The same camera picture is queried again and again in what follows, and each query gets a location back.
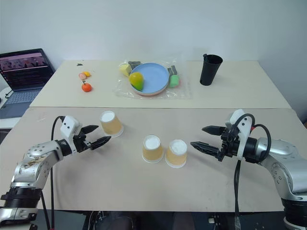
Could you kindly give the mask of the light blue plate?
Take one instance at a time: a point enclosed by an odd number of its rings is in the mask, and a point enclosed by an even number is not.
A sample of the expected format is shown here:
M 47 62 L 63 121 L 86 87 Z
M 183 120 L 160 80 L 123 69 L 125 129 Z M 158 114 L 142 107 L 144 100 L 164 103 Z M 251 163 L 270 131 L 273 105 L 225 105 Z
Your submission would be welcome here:
M 141 92 L 155 92 L 168 86 L 168 71 L 158 63 L 143 63 L 131 71 L 131 73 L 134 72 L 140 72 L 143 75 L 144 85 Z

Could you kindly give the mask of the orange toy tangerine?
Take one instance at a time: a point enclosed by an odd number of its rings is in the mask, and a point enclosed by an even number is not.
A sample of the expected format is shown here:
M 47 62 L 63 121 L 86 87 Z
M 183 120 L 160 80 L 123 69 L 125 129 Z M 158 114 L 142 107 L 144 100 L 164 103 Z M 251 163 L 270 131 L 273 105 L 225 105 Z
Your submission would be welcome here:
M 93 88 L 92 88 L 91 84 L 87 83 L 85 80 L 82 80 L 81 89 L 84 92 L 90 92 Z

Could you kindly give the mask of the tall black plastic cup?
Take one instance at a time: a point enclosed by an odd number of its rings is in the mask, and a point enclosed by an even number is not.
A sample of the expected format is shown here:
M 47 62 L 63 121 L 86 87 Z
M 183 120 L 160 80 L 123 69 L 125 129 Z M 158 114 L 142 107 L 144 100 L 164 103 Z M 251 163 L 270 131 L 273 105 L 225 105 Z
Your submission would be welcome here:
M 211 85 L 222 62 L 223 59 L 220 56 L 204 54 L 200 84 L 205 86 Z

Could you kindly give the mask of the tan paper cup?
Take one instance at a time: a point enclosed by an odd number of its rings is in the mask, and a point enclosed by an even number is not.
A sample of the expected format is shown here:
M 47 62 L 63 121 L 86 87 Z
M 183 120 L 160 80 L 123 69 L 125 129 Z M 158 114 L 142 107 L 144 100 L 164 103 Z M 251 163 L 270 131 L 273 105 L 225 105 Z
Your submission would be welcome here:
M 142 158 L 148 163 L 158 163 L 164 156 L 161 140 L 155 135 L 148 135 L 143 140 Z
M 113 138 L 119 137 L 124 131 L 124 126 L 113 111 L 104 111 L 100 115 L 100 123 L 104 133 Z
M 169 143 L 165 154 L 166 163 L 172 168 L 181 168 L 187 161 L 187 144 L 181 139 L 174 139 Z

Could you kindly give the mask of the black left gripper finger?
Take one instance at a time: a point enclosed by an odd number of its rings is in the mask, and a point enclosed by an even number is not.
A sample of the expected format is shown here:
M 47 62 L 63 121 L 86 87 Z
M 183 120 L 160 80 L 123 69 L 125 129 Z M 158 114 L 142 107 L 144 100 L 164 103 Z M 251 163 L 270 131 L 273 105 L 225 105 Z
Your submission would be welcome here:
M 91 150 L 95 150 L 103 145 L 105 145 L 107 142 L 109 142 L 111 139 L 111 136 L 104 136 L 99 139 L 97 139 L 95 142 L 91 143 Z
M 82 132 L 84 134 L 88 134 L 88 133 L 91 133 L 93 132 L 94 130 L 96 130 L 99 126 L 97 125 L 88 125 L 88 126 L 84 126 L 82 127 Z

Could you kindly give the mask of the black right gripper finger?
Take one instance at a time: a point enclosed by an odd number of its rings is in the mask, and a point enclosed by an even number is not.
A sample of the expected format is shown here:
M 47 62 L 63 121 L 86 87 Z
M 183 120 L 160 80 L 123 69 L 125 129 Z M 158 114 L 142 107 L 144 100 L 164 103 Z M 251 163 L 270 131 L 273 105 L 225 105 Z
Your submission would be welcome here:
M 190 142 L 190 144 L 196 150 L 204 154 L 214 156 L 215 158 L 218 158 L 218 154 L 220 153 L 220 150 L 217 147 L 211 146 L 201 141 Z
M 211 135 L 222 135 L 226 127 L 224 126 L 206 126 L 202 128 L 202 131 Z

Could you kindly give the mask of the green sponge block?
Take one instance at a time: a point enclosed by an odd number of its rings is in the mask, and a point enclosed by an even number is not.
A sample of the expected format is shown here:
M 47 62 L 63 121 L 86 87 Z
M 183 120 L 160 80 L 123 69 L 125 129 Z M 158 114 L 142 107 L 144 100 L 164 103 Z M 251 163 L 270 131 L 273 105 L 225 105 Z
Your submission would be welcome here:
M 180 77 L 178 75 L 171 75 L 169 77 L 169 88 L 176 88 L 180 84 Z

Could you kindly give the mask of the dark rounded shape under table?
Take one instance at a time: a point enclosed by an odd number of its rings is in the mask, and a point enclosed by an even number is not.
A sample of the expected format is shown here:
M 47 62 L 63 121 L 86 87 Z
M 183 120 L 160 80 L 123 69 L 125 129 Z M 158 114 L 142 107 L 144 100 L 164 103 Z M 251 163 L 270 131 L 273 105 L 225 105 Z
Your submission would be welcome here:
M 111 211 L 106 230 L 137 230 L 136 216 L 129 211 Z

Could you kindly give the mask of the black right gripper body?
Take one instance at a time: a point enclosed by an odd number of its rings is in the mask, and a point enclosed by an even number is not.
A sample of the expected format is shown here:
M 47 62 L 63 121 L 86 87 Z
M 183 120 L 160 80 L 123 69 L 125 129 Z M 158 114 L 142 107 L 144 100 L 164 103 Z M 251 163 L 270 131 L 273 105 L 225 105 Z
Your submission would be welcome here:
M 231 131 L 230 128 L 226 127 L 220 128 L 222 145 L 219 153 L 217 154 L 218 161 L 222 161 L 225 156 L 230 158 L 237 156 L 239 147 L 238 132 L 238 128 L 236 128 L 234 131 Z

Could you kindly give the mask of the open dark laptop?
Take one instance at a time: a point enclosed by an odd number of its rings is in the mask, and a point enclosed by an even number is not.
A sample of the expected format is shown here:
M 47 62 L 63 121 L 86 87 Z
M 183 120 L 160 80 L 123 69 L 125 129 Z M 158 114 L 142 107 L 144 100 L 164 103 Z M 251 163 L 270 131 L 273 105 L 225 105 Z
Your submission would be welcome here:
M 0 54 L 0 74 L 12 90 L 0 119 L 23 116 L 54 72 L 41 48 Z

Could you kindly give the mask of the yellow sponge block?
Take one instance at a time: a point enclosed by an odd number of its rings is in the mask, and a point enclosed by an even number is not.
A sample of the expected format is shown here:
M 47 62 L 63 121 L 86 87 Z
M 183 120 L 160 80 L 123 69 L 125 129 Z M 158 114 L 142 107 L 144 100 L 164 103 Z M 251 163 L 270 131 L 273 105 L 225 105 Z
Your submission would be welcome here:
M 130 73 L 132 71 L 131 66 L 130 66 L 129 63 L 121 63 L 119 65 L 119 70 L 126 77 L 129 77 L 129 75 L 130 75 Z

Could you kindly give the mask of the yellow green toy mango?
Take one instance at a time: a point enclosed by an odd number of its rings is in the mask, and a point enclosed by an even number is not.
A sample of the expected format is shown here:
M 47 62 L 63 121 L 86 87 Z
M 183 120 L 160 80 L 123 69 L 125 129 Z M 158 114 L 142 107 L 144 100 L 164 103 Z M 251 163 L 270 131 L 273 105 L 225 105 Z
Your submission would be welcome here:
M 143 85 L 144 85 L 144 78 L 143 75 L 140 72 L 134 72 L 129 75 L 129 81 L 131 86 L 138 90 L 142 91 L 143 90 Z

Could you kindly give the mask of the clear plastic bag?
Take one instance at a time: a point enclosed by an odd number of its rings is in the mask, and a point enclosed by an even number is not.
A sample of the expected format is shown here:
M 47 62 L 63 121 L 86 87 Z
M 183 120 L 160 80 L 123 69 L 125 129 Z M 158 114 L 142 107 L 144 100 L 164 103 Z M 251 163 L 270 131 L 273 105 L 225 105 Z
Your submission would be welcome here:
M 178 76 L 180 77 L 180 84 L 176 88 L 169 88 L 169 84 L 166 89 L 154 96 L 141 96 L 137 94 L 131 87 L 129 78 L 121 73 L 118 77 L 116 87 L 114 88 L 114 93 L 119 97 L 127 97 L 133 99 L 190 99 L 190 83 L 189 77 L 187 75 L 187 63 L 183 60 L 181 55 L 170 55 L 159 57 L 152 60 L 141 60 L 143 63 L 158 63 L 164 66 L 166 69 L 172 65 L 176 66 Z

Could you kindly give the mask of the pink plate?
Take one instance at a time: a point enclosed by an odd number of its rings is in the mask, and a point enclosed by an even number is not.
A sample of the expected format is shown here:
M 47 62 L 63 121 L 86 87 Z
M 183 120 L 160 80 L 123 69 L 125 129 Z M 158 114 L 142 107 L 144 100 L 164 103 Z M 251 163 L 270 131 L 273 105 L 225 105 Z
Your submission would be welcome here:
M 141 92 L 141 91 L 138 91 L 136 90 L 135 88 L 132 88 L 137 94 L 141 95 L 141 96 L 154 96 L 154 95 L 158 95 L 160 93 L 162 93 L 166 87 L 158 90 L 158 91 L 155 91 L 155 92 Z

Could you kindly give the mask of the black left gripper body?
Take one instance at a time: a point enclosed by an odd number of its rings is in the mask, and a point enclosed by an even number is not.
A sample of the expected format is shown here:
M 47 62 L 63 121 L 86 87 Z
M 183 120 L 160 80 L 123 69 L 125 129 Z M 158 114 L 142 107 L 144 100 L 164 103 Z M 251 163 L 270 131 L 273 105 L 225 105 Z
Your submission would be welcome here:
M 86 134 L 83 132 L 73 137 L 73 144 L 72 153 L 80 153 L 92 147 L 92 144 L 87 141 Z

